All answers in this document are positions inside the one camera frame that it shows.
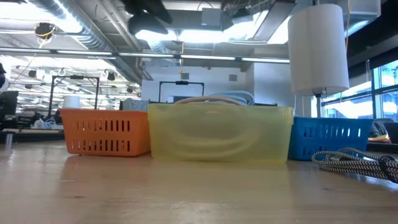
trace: white wall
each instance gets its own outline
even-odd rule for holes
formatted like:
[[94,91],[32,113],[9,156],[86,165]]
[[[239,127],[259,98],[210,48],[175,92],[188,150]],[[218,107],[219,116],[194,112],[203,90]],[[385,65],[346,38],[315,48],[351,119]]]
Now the white wall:
[[249,69],[246,76],[246,91],[251,91],[251,82],[254,82],[256,103],[295,107],[296,116],[311,117],[311,96],[298,96],[295,103],[289,64],[255,63],[253,71]]
[[[142,82],[142,100],[159,100],[159,82],[181,80],[180,67],[149,67],[147,71],[152,75],[154,81],[144,80]],[[183,71],[190,74],[190,82],[205,83],[205,95],[221,91],[245,90],[245,73],[241,72],[239,68],[212,68],[209,70],[202,67],[186,67],[183,68]],[[229,74],[238,75],[238,80],[230,82]],[[160,101],[169,101],[171,96],[201,96],[201,85],[162,84]]]
[[254,64],[246,72],[246,91],[254,95]]

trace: white cup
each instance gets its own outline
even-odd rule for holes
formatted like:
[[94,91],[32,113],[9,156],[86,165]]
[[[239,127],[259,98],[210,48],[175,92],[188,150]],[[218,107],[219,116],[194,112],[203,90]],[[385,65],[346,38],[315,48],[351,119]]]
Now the white cup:
[[62,108],[80,109],[80,97],[65,96]]

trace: table surface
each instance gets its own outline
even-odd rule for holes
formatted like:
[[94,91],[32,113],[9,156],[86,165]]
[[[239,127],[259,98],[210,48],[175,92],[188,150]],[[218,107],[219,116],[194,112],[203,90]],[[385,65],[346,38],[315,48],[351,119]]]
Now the table surface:
[[0,223],[395,223],[398,184],[311,162],[249,165],[0,151]]

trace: orange basket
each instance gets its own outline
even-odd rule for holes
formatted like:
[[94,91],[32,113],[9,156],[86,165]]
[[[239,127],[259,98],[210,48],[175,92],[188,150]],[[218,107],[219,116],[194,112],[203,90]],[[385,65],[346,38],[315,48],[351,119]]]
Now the orange basket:
[[138,156],[150,151],[147,112],[61,109],[68,152]]

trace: light blue cable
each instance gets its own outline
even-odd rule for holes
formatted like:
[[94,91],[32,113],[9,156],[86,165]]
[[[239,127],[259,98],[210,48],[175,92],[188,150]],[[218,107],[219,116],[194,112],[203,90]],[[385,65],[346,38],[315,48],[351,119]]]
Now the light blue cable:
[[254,105],[254,96],[248,91],[242,90],[233,90],[233,91],[225,91],[221,93],[215,93],[210,96],[224,96],[234,100],[238,100],[246,105]]

